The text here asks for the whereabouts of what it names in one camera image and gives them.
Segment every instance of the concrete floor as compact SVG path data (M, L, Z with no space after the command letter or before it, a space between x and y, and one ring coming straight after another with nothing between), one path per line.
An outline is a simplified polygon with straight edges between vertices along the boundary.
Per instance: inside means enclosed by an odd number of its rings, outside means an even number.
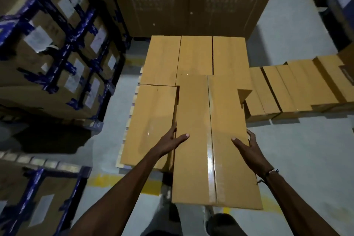
M270 0L247 42L247 49L250 66L277 65L291 59L337 52L312 0ZM117 176L126 172L116 168L115 163L138 82L139 65L143 64L147 50L147 42L132 42L100 134L92 136L73 154L34 154L93 167L74 221L117 182ZM298 122L257 123L248 127L257 135L265 157L300 196L339 234L352 235L353 116L326 114L300 118ZM26 126L0 128L0 150L20 151L23 146L12 135ZM154 172L152 178L161 180L162 174ZM264 211L229 208L215 211L230 213L249 236L292 235L267 186L260 184L259 187ZM141 194L123 235L142 234L163 200L164 195ZM184 235L206 235L202 207L177 207Z

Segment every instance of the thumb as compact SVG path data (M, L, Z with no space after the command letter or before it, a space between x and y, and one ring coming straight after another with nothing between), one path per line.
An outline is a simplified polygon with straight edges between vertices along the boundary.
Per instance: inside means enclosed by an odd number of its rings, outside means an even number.
M175 138L174 141L176 143L176 147L179 146L179 144L183 143L185 140L187 140L189 138L189 134L183 134L180 135L179 137Z
M245 148L247 147L244 143L241 142L241 140L233 137L231 138L232 143L237 147L239 151L244 151Z

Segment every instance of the gray floor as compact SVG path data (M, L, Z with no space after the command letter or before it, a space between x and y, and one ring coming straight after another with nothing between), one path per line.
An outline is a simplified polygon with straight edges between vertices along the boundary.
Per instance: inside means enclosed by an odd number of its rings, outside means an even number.
M80 145L73 154L36 153L36 156L93 166L92 178L124 174L115 167L129 116L147 42L132 42L116 92L111 98L100 134ZM251 66L283 64L291 59L336 53L312 0L270 0L247 42ZM299 122L249 125L264 155L294 189L341 235L354 229L354 133L353 116L327 114L301 118ZM23 145L12 135L23 125L0 126L0 148L19 151ZM161 179L154 173L154 179ZM109 177L86 187L75 220L110 188ZM249 235L292 235L275 199L260 184L264 211L215 209L230 212ZM124 230L140 235L161 206L163 196L141 194ZM184 235L205 235L200 206L178 205Z

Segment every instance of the hand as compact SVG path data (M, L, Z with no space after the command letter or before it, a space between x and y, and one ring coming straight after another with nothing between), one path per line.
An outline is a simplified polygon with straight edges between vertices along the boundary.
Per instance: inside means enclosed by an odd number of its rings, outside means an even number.
M175 123L170 130L161 137L157 144L151 149L155 154L161 158L163 155L171 152L176 149L179 144L183 143L189 138L189 134L183 134L177 138L173 137L174 132L176 131L177 123Z
M265 174L270 170L273 170L274 167L263 156L263 153L257 144L256 135L250 130L247 130L247 133L250 136L249 147L246 146L237 138L231 138L231 141L240 151L240 154L242 158L245 160L248 167L250 167L250 169L254 171L256 175L264 179Z

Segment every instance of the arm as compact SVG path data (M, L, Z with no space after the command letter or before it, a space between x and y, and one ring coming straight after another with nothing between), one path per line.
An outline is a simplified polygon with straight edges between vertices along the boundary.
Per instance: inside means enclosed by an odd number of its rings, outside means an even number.
M176 126L161 137L146 156L88 209L70 230L69 236L121 235L150 172L163 155L188 139L173 138Z
M294 235L305 236L339 236L338 233L314 210L312 209L284 180L277 172L268 174L274 167L266 160L261 152L256 136L247 130L250 135L250 147L243 144L237 138L232 142L240 151L246 164L261 177L268 185L286 221Z

